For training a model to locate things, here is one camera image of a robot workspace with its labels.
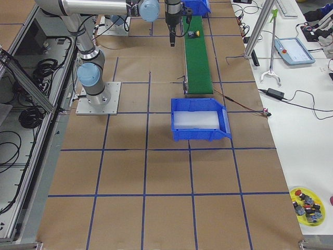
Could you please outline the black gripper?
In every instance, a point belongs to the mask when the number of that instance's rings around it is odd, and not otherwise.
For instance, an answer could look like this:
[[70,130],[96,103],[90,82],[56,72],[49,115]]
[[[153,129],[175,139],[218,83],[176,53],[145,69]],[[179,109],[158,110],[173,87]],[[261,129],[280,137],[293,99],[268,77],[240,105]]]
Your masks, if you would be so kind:
[[175,46],[176,28],[181,18],[181,1],[180,0],[165,0],[165,21],[169,29],[170,46]]

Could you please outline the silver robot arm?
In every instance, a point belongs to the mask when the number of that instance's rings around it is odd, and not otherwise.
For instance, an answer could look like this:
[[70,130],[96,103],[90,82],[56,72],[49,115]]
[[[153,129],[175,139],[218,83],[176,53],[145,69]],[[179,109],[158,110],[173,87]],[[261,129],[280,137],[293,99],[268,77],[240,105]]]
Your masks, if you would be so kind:
[[112,93],[103,81],[105,57],[94,44],[91,35],[81,21],[80,15],[106,15],[117,17],[141,17],[153,22],[159,17],[158,1],[36,1],[44,11],[60,17],[68,32],[76,39],[83,65],[77,76],[92,106],[107,105]]

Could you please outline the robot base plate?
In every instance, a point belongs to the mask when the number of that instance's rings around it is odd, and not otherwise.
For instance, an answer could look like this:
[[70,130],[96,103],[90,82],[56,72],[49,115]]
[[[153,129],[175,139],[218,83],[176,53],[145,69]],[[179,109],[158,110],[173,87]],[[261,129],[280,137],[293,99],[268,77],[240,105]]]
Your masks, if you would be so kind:
[[121,82],[105,82],[104,91],[96,96],[88,95],[84,88],[76,108],[77,115],[117,115]]
[[96,35],[128,36],[131,18],[127,16],[102,16]]

